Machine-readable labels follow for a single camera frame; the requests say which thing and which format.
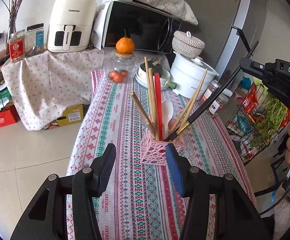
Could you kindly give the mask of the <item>pink plastic utensil basket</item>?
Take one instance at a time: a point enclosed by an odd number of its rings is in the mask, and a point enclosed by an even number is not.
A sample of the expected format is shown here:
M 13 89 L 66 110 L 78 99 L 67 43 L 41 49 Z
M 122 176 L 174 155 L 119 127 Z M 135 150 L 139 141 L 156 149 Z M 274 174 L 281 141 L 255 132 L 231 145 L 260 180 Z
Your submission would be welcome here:
M 156 141 L 150 131 L 146 128 L 141 140 L 142 164 L 166 166 L 166 146 L 168 142 Z

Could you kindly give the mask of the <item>wooden chopstick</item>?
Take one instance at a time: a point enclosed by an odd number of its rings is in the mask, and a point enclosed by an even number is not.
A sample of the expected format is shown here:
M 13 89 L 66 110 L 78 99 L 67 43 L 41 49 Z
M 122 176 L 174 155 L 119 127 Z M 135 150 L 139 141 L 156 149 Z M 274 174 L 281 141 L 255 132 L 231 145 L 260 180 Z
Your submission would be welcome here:
M 140 115 L 145 120 L 145 122 L 147 124 L 147 128 L 149 129 L 151 135 L 155 136 L 154 125 L 153 125 L 152 121 L 150 120 L 149 116 L 146 114 L 146 112 L 145 112 L 144 108 L 142 107 L 140 101 L 138 100 L 138 97 L 136 96 L 135 92 L 132 90 L 129 94 L 130 94 L 134 104 L 137 106 L 137 108 L 140 112 Z
M 147 75 L 147 84 L 148 84 L 148 95 L 149 95 L 149 105 L 150 105 L 150 114 L 152 116 L 152 103 L 151 103 L 151 99 L 150 99 L 150 86 L 149 86 L 149 71 L 148 71 L 148 59 L 147 57 L 144 58 L 144 64 L 145 64 L 145 68 L 146 68 L 146 75 Z
M 153 119 L 153 124 L 154 124 L 155 140 L 159 140 L 159 127 L 158 127 L 158 123 L 157 123 L 156 97 L 155 97 L 152 68 L 149 68 L 148 71 L 149 71 L 150 99 L 151 99 L 152 110 L 153 110 L 152 111 L 152 119 Z
M 202 88 L 202 85 L 204 83 L 206 74 L 207 74 L 208 70 L 206 69 L 203 73 L 202 79 L 198 85 L 198 87 L 196 88 L 194 94 L 192 95 L 192 97 L 190 98 L 189 102 L 187 103 L 187 105 L 183 108 L 182 112 L 180 113 L 180 115 L 178 116 L 178 118 L 176 119 L 175 123 L 173 124 L 173 126 L 171 127 L 171 129 L 169 130 L 169 135 L 171 135 L 174 131 L 176 131 L 177 127 L 180 127 L 179 129 L 183 128 L 185 126 L 185 123 L 187 122 L 187 119 L 189 117 L 189 114 L 192 111 L 192 108 L 194 106 L 194 103 L 197 100 L 197 97 L 199 95 L 199 92 Z

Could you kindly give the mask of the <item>white plastic spoon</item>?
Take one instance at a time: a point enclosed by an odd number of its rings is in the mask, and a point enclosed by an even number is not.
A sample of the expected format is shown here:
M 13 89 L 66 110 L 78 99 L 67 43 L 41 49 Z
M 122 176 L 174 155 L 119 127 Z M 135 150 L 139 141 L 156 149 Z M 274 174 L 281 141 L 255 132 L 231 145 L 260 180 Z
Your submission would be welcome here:
M 165 100 L 162 103 L 162 124 L 163 124 L 163 139 L 169 135 L 168 124 L 173 117 L 174 108 L 170 100 Z

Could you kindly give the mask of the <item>red plastic spoon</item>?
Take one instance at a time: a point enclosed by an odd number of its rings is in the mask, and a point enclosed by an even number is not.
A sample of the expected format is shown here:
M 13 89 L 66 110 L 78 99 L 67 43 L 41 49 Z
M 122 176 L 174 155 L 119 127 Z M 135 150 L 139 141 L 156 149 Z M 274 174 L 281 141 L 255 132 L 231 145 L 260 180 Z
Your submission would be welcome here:
M 161 101 L 161 82 L 158 73 L 154 74 L 155 84 L 155 97 L 156 97 L 156 109 L 157 109 L 157 123 L 159 127 L 159 140 L 163 141 L 162 135 L 162 101 Z

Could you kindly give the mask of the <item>jar of dried apple rings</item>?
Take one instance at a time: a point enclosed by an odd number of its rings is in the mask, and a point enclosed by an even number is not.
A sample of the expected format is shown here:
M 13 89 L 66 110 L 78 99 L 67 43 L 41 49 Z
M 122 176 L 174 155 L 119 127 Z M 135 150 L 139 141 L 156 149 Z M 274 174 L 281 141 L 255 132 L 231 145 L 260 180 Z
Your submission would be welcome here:
M 229 98 L 224 94 L 220 94 L 216 100 L 208 108 L 208 113 L 215 118 L 218 113 L 223 109 L 223 107 L 228 103 Z

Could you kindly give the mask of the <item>patterned striped tablecloth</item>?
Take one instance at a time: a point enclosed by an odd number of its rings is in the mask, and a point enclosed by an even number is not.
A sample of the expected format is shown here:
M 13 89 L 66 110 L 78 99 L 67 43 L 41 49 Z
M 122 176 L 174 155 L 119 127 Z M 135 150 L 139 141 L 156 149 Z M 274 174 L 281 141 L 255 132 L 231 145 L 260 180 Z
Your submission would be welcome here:
M 169 169 L 141 162 L 145 127 L 129 93 L 144 108 L 147 90 L 137 82 L 114 83 L 103 70 L 88 72 L 92 100 L 79 129 L 67 174 L 89 166 L 107 144 L 116 159 L 106 191 L 93 199 L 102 239 L 178 239 L 188 200 L 177 193 Z M 255 195 L 244 164 L 220 118 L 202 114 L 182 134 L 180 154 L 207 174 L 231 173 L 252 201 Z

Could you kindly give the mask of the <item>yellow cardboard box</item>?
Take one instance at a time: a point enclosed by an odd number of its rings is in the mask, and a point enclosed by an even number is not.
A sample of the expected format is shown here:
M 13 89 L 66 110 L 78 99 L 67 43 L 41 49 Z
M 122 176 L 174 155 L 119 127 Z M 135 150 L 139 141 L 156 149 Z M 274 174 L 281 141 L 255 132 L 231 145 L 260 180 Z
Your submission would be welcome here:
M 50 122 L 44 129 L 53 129 L 71 124 L 77 124 L 84 119 L 83 105 L 73 106 L 65 109 L 62 116 Z

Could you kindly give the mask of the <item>white electric cooker pot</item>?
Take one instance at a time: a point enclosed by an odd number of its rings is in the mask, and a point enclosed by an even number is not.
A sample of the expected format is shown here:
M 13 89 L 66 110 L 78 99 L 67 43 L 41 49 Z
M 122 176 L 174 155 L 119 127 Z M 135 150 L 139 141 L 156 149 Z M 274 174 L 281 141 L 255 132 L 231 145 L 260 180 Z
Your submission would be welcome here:
M 175 94 L 190 99 L 198 85 L 200 85 L 205 70 L 207 70 L 203 85 L 197 97 L 197 100 L 200 100 L 208 86 L 219 74 L 200 57 L 189 59 L 175 51 L 173 53 L 175 54 L 175 59 L 170 69 L 170 80 L 176 83 L 176 88 L 172 89 Z

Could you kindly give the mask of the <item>grey refrigerator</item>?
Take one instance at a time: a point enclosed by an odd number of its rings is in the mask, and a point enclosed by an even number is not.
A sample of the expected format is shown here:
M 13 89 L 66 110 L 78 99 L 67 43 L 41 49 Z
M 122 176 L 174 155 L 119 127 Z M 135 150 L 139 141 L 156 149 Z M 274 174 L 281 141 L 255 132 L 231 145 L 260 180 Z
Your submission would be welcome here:
M 182 22 L 180 30 L 205 42 L 200 56 L 218 72 L 217 80 L 223 85 L 247 54 L 247 47 L 260 40 L 268 0 L 185 1 L 198 25 Z

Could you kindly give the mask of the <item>red box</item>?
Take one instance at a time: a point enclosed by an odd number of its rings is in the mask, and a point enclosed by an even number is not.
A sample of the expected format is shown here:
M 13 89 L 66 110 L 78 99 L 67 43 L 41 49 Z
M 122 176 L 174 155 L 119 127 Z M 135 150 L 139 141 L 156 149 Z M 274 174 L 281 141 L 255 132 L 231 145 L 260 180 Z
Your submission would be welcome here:
M 0 111 L 0 128 L 8 125 L 16 124 L 19 120 L 19 115 L 14 105 Z

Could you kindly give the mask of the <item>floral white cloth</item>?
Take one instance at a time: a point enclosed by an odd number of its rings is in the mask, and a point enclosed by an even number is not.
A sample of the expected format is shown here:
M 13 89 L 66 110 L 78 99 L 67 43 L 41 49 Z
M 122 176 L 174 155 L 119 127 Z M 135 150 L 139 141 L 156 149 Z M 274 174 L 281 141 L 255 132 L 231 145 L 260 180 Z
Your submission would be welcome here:
M 145 88 L 133 81 L 115 84 L 106 71 L 114 59 L 112 49 L 76 53 L 45 51 L 2 67 L 2 75 L 25 128 L 39 131 L 61 117 L 65 110 L 91 105 L 103 112 L 112 88 L 134 90 L 139 98 Z

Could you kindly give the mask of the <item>black microwave oven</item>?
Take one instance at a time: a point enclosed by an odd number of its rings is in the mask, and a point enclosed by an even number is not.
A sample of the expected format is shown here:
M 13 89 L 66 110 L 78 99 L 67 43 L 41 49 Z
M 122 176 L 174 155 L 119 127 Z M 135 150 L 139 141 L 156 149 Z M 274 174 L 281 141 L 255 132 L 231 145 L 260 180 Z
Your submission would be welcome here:
M 136 50 L 169 54 L 172 52 L 172 40 L 181 22 L 171 15 L 152 7 L 136 3 L 110 1 L 101 45 L 115 48 L 124 36 L 131 38 Z

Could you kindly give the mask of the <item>orange tangerine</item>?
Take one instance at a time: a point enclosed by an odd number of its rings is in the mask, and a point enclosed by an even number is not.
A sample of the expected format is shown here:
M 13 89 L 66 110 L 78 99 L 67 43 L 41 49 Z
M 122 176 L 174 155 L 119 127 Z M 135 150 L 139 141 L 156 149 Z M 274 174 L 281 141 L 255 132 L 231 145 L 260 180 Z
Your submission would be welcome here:
M 127 37 L 126 31 L 124 31 L 124 36 L 117 41 L 116 50 L 122 54 L 131 54 L 135 50 L 135 43 Z

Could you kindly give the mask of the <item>blue label clear jar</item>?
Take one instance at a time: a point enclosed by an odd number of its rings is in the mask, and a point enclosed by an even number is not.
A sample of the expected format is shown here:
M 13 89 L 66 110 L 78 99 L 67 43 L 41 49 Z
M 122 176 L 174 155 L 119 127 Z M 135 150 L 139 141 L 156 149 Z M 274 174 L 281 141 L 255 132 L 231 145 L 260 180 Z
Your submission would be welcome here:
M 39 23 L 27 27 L 26 56 L 34 56 L 44 51 L 44 24 Z

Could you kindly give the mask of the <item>white air fryer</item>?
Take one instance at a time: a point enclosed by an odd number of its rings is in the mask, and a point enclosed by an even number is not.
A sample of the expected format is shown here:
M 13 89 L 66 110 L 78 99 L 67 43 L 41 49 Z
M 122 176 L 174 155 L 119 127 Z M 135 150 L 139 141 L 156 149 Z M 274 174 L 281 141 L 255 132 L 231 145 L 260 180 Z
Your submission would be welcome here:
M 96 0 L 55 0 L 47 33 L 47 49 L 53 53 L 85 50 L 96 9 Z

